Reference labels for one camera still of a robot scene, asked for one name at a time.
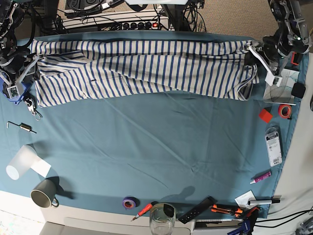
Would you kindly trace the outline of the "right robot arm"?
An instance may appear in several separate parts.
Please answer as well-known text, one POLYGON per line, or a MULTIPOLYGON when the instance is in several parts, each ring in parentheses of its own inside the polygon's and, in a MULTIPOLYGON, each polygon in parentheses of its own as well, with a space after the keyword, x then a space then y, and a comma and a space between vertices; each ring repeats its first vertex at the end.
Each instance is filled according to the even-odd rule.
POLYGON ((31 2, 0 2, 0 91, 16 104, 23 99, 33 81, 40 79, 37 63, 44 56, 30 50, 35 36, 35 17, 31 2), (22 24, 26 14, 31 16, 31 35, 26 44, 19 46, 15 29, 22 24))

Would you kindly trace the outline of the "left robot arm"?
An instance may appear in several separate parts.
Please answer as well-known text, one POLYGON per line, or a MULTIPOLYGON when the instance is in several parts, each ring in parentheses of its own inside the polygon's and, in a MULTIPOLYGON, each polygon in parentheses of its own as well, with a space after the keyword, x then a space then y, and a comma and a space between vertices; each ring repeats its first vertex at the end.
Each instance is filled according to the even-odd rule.
POLYGON ((301 6, 309 0, 269 0, 268 5, 278 24, 272 36, 263 37, 261 42, 247 43, 246 50, 257 58, 267 71, 265 82, 279 87, 281 71, 289 57, 295 52, 309 52, 312 40, 301 6))

